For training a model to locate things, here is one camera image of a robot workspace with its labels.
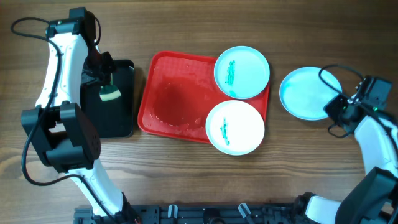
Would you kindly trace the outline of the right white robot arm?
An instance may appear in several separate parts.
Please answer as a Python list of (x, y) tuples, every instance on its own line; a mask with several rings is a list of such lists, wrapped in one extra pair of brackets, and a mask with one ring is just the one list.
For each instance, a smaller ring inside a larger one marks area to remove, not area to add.
[(366, 175), (341, 202), (306, 192), (291, 209), (295, 223), (397, 223), (397, 121), (384, 112), (391, 82), (366, 76), (357, 93), (340, 93), (324, 110), (357, 140)]

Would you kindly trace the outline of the white plate green smear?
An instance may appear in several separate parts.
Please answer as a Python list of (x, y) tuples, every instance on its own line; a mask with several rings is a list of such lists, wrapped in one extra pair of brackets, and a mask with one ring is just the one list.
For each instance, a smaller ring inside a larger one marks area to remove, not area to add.
[(228, 100), (209, 112), (205, 131), (217, 150), (232, 156), (242, 156), (261, 144), (265, 124), (260, 113), (250, 104)]

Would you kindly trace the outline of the light blue plate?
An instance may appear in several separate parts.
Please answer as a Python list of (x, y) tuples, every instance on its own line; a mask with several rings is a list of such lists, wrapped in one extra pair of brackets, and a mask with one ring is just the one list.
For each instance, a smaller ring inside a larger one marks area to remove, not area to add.
[(283, 107), (293, 116), (318, 121), (328, 117), (324, 106), (342, 90), (335, 76), (318, 67), (302, 67), (290, 72), (279, 88)]

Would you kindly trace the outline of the green yellow sponge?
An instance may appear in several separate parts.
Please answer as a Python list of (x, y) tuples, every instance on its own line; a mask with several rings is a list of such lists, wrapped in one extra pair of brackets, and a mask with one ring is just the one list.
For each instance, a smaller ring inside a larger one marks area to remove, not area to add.
[(121, 96), (121, 92), (115, 85), (101, 86), (99, 97), (102, 101), (115, 100)]

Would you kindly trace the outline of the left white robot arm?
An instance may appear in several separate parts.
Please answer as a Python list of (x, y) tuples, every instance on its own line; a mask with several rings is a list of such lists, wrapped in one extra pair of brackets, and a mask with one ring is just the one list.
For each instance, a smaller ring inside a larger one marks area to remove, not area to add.
[(33, 147), (43, 165), (88, 199), (90, 208), (78, 209), (75, 223), (140, 223), (100, 161), (103, 138), (132, 134), (134, 64), (100, 52), (100, 38), (98, 18), (84, 7), (48, 21), (44, 86), (34, 108), (21, 114), (24, 149)]

